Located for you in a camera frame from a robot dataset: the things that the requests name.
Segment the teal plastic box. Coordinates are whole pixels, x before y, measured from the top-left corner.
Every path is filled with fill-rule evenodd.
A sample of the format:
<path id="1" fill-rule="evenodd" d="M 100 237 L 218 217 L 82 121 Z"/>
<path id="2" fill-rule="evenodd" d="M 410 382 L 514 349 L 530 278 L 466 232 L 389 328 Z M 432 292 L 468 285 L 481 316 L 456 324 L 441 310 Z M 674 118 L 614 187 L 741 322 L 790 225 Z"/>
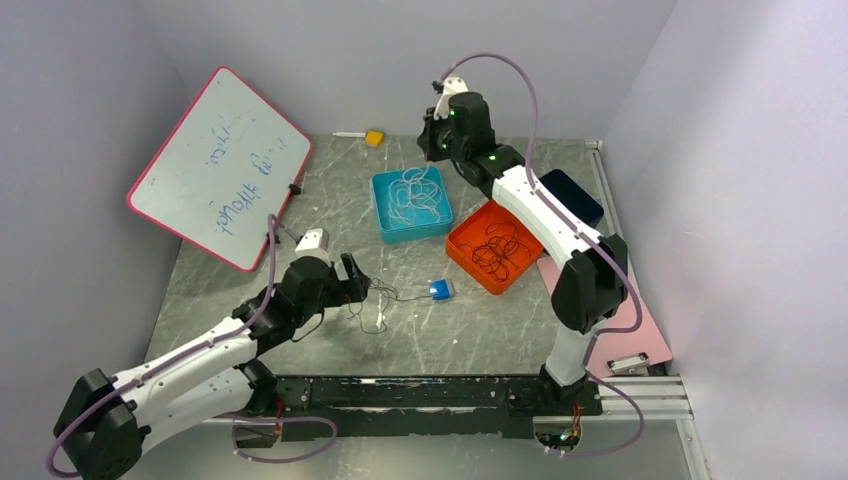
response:
<path id="1" fill-rule="evenodd" d="M 378 173 L 370 180 L 381 238 L 396 244 L 446 235 L 454 215 L 441 172 L 416 167 Z"/>

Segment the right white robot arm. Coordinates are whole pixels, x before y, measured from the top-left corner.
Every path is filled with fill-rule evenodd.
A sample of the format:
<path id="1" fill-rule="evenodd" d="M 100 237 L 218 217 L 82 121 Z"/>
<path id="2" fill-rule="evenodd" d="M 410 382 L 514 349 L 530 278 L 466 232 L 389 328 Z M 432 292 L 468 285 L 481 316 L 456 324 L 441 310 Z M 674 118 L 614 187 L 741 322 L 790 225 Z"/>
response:
<path id="1" fill-rule="evenodd" d="M 591 352 L 609 331 L 606 320 L 634 295 L 625 241 L 582 222 L 542 184 L 528 159 L 496 140 L 488 104 L 477 92 L 443 88 L 425 113 L 417 144 L 427 160 L 450 161 L 468 184 L 507 210 L 559 268 L 551 295 L 559 326 L 539 398 L 548 412 L 565 413 L 589 377 Z"/>

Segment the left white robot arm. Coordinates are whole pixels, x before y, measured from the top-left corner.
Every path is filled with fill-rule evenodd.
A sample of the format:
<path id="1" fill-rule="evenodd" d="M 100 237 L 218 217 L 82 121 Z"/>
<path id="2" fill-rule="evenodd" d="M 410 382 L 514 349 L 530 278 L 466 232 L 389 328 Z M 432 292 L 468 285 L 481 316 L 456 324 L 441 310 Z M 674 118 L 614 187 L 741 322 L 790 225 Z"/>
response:
<path id="1" fill-rule="evenodd" d="M 74 383 L 44 460 L 55 478 L 117 479 L 164 440 L 219 415 L 261 416 L 277 400 L 259 356 L 289 341 L 312 317 L 360 303 L 371 279 L 349 253 L 346 276 L 315 255 L 292 261 L 207 332 L 112 375 L 95 368 Z"/>

